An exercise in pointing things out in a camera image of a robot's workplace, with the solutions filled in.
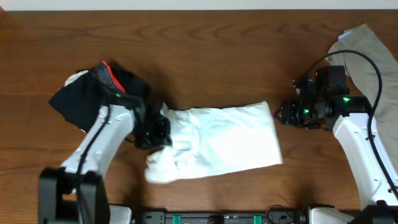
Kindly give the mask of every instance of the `white towel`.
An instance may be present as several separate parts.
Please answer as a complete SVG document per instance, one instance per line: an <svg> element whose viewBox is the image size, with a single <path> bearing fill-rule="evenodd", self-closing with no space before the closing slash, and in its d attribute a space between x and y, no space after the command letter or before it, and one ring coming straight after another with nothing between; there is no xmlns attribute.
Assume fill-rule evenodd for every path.
<svg viewBox="0 0 398 224"><path fill-rule="evenodd" d="M282 163L264 101L238 108L168 110L172 147L150 155L148 182L165 184Z"/></svg>

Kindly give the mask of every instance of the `wooden table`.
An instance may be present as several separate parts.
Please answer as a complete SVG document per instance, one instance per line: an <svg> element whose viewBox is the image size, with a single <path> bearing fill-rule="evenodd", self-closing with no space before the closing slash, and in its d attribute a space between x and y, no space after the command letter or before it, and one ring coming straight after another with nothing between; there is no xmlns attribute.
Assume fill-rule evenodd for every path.
<svg viewBox="0 0 398 224"><path fill-rule="evenodd" d="M173 109L294 96L292 80L343 30L368 23L398 57L397 11L9 12L0 22L0 223L37 222L37 183L84 134L47 103L75 70L115 60ZM318 202L359 208L333 133L277 125L284 164L147 184L146 152L124 143L106 177L110 202L168 210L265 210Z"/></svg>

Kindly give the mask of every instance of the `black cloth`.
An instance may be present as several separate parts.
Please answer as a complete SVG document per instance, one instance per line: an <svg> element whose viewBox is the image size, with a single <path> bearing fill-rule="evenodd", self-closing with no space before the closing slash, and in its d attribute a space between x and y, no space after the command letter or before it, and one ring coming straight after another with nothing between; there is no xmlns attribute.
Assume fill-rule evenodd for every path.
<svg viewBox="0 0 398 224"><path fill-rule="evenodd" d="M126 94L139 96L143 99L149 97L150 87L137 78L133 73L111 67L113 75ZM94 125L98 111L104 103L104 91L98 78L98 67L88 70L74 82L59 89L51 97L49 103L64 118L78 128L88 133Z"/></svg>

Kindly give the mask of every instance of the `black mount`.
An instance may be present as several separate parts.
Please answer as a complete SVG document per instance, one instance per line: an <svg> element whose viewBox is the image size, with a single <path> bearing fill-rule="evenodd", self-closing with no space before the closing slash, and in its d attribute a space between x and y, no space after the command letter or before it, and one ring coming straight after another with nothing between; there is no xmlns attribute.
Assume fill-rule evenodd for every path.
<svg viewBox="0 0 398 224"><path fill-rule="evenodd" d="M134 113L136 123L132 134L136 137L134 142L136 147L156 149L172 145L170 121L160 113L163 102L159 101L154 93L143 99L134 95L115 93L105 85L103 88L104 102L124 106Z"/></svg>
<svg viewBox="0 0 398 224"><path fill-rule="evenodd" d="M142 212L136 224L305 224L301 211L289 208L246 213Z"/></svg>
<svg viewBox="0 0 398 224"><path fill-rule="evenodd" d="M76 174L64 168L45 168L39 180L38 224L79 223L77 204L64 200L74 188ZM87 172L80 184L85 223L109 224L110 211L104 182L100 175Z"/></svg>
<svg viewBox="0 0 398 224"><path fill-rule="evenodd" d="M398 207L380 200L368 205L350 224L393 224L398 221Z"/></svg>
<svg viewBox="0 0 398 224"><path fill-rule="evenodd" d="M275 112L274 118L280 124L307 129L320 129L326 124L331 131L341 115L371 111L365 96L349 94L344 66L319 68L315 82L307 74L294 80L293 85L298 99L283 102Z"/></svg>

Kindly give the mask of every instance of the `black cable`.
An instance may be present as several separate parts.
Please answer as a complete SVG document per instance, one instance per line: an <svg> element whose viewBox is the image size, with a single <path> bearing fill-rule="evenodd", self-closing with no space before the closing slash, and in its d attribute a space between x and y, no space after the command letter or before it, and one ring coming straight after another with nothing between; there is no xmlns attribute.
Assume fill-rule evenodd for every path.
<svg viewBox="0 0 398 224"><path fill-rule="evenodd" d="M77 209L78 209L79 217L80 217L82 224L85 223L85 219L83 216L83 208L82 208L82 204L81 204L82 199L81 199L81 193L80 193L80 181L81 181L80 174L81 174L81 170L83 169L83 164L86 162L86 158L88 155L88 151L90 150L90 147L93 145L93 143L95 142L95 139L100 135L101 131L107 125L107 123L111 117L111 105L108 104L106 106L108 107L108 113L104 119L104 122L99 127L97 132L94 134L93 138L91 138L90 142L87 144L86 149L81 154L80 161L79 161L77 171L76 171L76 183L75 183L76 184L76 203L77 203Z"/></svg>
<svg viewBox="0 0 398 224"><path fill-rule="evenodd" d="M268 219L268 221L269 221L270 224L276 224L274 221L272 221L272 220L268 217L268 212L271 211L271 209L272 209L273 207L275 207L275 206L279 206L279 207L281 207L281 208L285 208L283 205L275 204L275 205L271 205L271 207L269 207L269 208L267 209L267 211L266 211L266 219ZM293 218L293 216L292 216L288 211L285 211L285 212L286 212L286 214L293 220L292 222L290 222L290 224L293 224L293 223L294 223L294 218Z"/></svg>
<svg viewBox="0 0 398 224"><path fill-rule="evenodd" d="M379 81L379 89L377 91L377 96L376 99L374 100L374 104L371 110L371 113L369 114L369 119L368 119L368 139L369 142L371 143L372 146L372 150L374 155L376 156L377 162L380 165L381 170L383 171L383 174L386 176L387 182L390 185L391 191L394 193L394 195L396 196L396 198L398 199L398 191L390 177L390 175L388 174L388 171L386 169L386 167L383 164L383 161L380 158L379 152L377 151L376 145L374 144L374 139L373 139L373 135L372 135L372 119L374 116L374 112L376 111L377 105L379 104L379 100L380 100L380 96L381 96L381 90L382 90L382 81L381 81L381 74L380 71L378 69L378 67L376 66L376 64L372 61L372 59L370 59L368 56L366 56L365 54L362 54L361 52L357 52L355 50L338 50L332 53L328 53L325 56L323 56L322 58L320 58L319 60L317 60L305 73L305 76L307 78L309 78L309 73L311 71L311 69L313 69L319 62L321 62L322 60L324 60L325 58L335 55L335 54L341 54L341 53L352 53L352 54L356 54L359 56L362 56L363 58L365 58L374 68L374 70L376 71L376 75L377 75L377 79Z"/></svg>
<svg viewBox="0 0 398 224"><path fill-rule="evenodd" d="M127 142L129 142L129 143L136 143L135 141L133 141L133 140L127 138L127 137L125 137L124 140L127 141Z"/></svg>

